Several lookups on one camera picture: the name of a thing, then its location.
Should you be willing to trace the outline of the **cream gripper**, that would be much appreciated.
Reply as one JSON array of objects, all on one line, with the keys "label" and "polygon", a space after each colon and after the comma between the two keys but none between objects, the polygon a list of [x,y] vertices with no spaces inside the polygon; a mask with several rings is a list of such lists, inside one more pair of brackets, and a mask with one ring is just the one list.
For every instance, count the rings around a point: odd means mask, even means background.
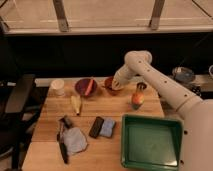
[{"label": "cream gripper", "polygon": [[112,89],[113,90],[121,90],[123,89],[125,84],[120,77],[114,76],[112,80]]}]

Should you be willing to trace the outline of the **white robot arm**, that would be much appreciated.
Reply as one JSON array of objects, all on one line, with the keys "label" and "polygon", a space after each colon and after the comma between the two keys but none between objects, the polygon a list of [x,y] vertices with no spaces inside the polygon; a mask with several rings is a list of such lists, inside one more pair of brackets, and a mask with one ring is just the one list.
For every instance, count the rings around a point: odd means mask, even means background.
[{"label": "white robot arm", "polygon": [[130,51],[114,75],[112,88],[120,90],[140,75],[184,120],[179,171],[213,171],[213,99],[203,100],[151,66],[149,51]]}]

